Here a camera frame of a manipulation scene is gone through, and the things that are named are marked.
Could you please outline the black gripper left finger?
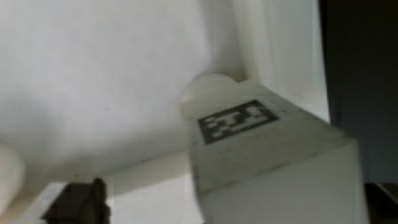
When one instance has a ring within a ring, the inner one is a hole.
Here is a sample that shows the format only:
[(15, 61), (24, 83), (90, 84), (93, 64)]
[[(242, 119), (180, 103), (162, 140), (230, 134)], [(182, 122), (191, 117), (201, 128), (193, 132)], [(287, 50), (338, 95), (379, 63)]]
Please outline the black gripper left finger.
[(90, 183), (70, 183), (50, 204), (42, 220), (47, 224), (111, 224), (107, 183), (97, 178)]

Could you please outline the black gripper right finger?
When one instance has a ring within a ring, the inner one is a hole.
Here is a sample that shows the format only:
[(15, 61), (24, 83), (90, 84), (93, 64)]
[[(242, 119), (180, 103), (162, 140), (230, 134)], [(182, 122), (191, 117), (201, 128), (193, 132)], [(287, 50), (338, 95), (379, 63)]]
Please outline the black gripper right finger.
[(365, 189), (370, 224), (398, 224), (398, 184), (368, 183)]

